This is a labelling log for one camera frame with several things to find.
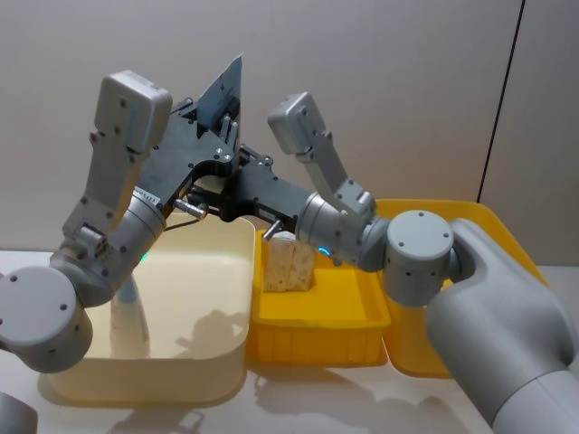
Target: beige plastic tub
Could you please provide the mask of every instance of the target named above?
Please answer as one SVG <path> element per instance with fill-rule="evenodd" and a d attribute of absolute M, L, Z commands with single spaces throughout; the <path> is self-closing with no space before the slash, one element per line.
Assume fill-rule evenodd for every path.
<path fill-rule="evenodd" d="M 174 213 L 167 225 L 187 222 Z M 135 269 L 147 358 L 111 354 L 110 304 L 89 309 L 94 337 L 85 359 L 48 376 L 78 404 L 135 405 L 219 400 L 244 378 L 255 230 L 244 219 L 208 216 L 165 232 Z"/>

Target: gray robot arm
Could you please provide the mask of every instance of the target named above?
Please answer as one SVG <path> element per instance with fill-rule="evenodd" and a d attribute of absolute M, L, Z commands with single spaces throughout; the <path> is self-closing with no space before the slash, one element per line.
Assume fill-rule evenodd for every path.
<path fill-rule="evenodd" d="M 170 109 L 166 90 L 131 71 L 105 78 L 86 190 L 64 224 L 64 242 L 50 267 L 0 279 L 0 342 L 35 371 L 61 371 L 86 354 L 92 328 L 84 308 L 109 301 L 165 228 L 133 189 Z"/>
<path fill-rule="evenodd" d="M 198 101 L 173 108 L 168 92 L 132 72 L 103 81 L 89 180 L 61 248 L 50 267 L 0 278 L 0 348 L 39 372 L 73 366 L 92 336 L 84 308 L 113 297 L 174 208 L 225 222 L 253 214 L 272 223 L 266 238 L 294 231 L 337 265 L 383 269 L 395 301 L 427 306 L 432 344 L 496 432 L 576 432 L 578 386 L 566 370 L 574 329 L 549 290 L 474 223 L 420 210 L 375 215 L 307 93 L 288 97 L 269 123 L 318 191 L 279 179 L 270 157 L 238 143 L 240 78 L 236 59 Z M 196 183 L 208 175 L 223 179 L 221 190 Z M 446 278 L 457 283 L 440 293 Z M 538 411 L 522 420 L 526 406 L 554 420 Z"/>
<path fill-rule="evenodd" d="M 336 163 L 308 94 L 288 97 L 269 121 L 318 188 L 299 216 L 298 238 L 324 246 L 337 263 L 384 269 L 393 300 L 426 307 L 432 345 L 495 432 L 579 432 L 579 383 L 567 370 L 577 339 L 551 291 L 473 222 L 421 210 L 376 217 L 372 196 Z M 447 278 L 455 284 L 441 292 Z"/>

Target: gray wall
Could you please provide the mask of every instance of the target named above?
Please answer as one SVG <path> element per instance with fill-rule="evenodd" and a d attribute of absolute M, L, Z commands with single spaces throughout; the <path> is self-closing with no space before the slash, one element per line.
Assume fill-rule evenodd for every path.
<path fill-rule="evenodd" d="M 100 79 L 132 69 L 175 99 L 245 52 L 242 139 L 308 90 L 346 169 L 377 197 L 475 200 L 519 0 L 5 2 L 0 248 L 54 249 L 88 172 Z"/>
<path fill-rule="evenodd" d="M 578 18 L 527 0 L 481 196 L 539 264 L 579 265 Z"/>

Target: metal pin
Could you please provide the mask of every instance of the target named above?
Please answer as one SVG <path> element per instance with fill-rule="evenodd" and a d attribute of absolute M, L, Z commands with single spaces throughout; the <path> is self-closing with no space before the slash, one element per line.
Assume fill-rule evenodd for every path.
<path fill-rule="evenodd" d="M 232 121 L 231 116 L 225 115 L 223 116 L 223 120 L 221 122 L 221 131 L 219 133 L 219 139 L 224 142 L 227 138 L 227 131 L 229 130 L 229 123 Z"/>
<path fill-rule="evenodd" d="M 276 220 L 268 230 L 263 233 L 263 239 L 266 241 L 271 240 L 273 235 L 281 231 L 281 220 Z"/>
<path fill-rule="evenodd" d="M 195 206 L 183 199 L 177 199 L 175 200 L 175 207 L 189 215 L 193 215 L 198 220 L 204 219 L 207 215 L 207 205 L 205 203 Z"/>
<path fill-rule="evenodd" d="M 237 122 L 232 123 L 232 129 L 229 131 L 229 136 L 227 136 L 227 145 L 235 148 L 235 141 L 237 140 L 237 130 L 239 129 L 239 124 Z"/>

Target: table surface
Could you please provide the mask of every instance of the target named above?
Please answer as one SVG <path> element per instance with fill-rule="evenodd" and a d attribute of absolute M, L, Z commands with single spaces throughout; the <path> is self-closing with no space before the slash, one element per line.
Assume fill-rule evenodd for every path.
<path fill-rule="evenodd" d="M 0 272 L 46 265 L 50 253 L 0 251 Z M 541 267 L 579 326 L 579 267 Z M 579 363 L 572 366 L 579 376 Z M 453 380 L 370 368 L 248 367 L 228 401 L 200 408 L 102 409 L 62 405 L 43 377 L 0 352 L 0 390 L 33 406 L 39 434 L 490 433 Z"/>

